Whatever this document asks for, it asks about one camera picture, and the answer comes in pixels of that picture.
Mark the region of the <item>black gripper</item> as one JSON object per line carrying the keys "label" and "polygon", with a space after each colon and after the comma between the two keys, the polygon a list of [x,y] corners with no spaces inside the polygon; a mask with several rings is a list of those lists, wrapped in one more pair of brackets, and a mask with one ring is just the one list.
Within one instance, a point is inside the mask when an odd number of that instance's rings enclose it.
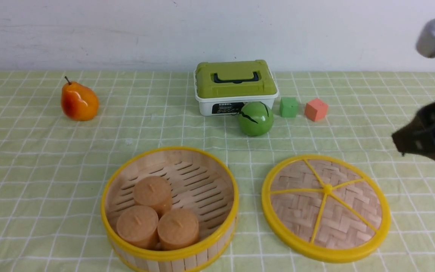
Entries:
{"label": "black gripper", "polygon": [[435,161],[435,102],[423,106],[409,124],[392,134],[402,156],[419,155]]}

